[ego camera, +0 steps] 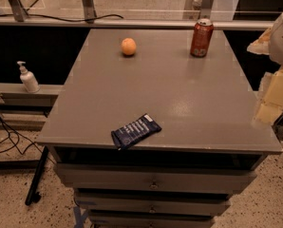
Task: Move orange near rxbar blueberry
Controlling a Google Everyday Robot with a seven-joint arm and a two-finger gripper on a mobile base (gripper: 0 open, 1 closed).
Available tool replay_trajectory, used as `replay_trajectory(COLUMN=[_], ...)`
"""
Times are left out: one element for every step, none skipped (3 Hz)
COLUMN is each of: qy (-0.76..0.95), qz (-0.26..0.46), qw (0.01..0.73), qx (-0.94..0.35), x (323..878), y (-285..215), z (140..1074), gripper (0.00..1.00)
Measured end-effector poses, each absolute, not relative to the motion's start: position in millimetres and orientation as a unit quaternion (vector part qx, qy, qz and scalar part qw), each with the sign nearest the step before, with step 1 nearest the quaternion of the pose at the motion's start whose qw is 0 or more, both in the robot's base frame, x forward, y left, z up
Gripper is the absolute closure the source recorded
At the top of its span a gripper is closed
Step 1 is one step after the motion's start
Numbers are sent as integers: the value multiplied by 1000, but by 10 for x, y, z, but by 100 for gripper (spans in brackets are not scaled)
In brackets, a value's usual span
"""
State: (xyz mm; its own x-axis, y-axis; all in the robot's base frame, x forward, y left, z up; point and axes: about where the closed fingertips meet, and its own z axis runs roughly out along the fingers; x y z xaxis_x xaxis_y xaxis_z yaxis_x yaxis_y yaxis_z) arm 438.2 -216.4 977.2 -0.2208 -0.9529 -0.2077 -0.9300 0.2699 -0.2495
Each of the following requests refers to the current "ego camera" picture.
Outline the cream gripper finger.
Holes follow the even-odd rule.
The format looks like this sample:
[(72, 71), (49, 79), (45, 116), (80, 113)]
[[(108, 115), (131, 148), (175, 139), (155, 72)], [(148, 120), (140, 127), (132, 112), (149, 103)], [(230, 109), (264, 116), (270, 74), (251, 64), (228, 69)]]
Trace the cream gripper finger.
[(247, 51), (257, 55), (269, 55), (271, 32), (272, 29), (267, 28), (255, 41), (247, 46)]
[(273, 125), (283, 113), (283, 66), (275, 73), (266, 72), (260, 81), (254, 120)]

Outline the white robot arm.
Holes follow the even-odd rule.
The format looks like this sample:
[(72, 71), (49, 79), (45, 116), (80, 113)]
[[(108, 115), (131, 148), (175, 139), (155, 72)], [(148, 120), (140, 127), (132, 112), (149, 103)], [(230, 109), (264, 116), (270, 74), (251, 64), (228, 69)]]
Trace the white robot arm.
[(257, 121), (273, 125), (283, 113), (283, 12), (270, 28), (248, 45), (247, 51), (268, 55), (280, 65), (277, 72), (263, 76), (255, 111)]

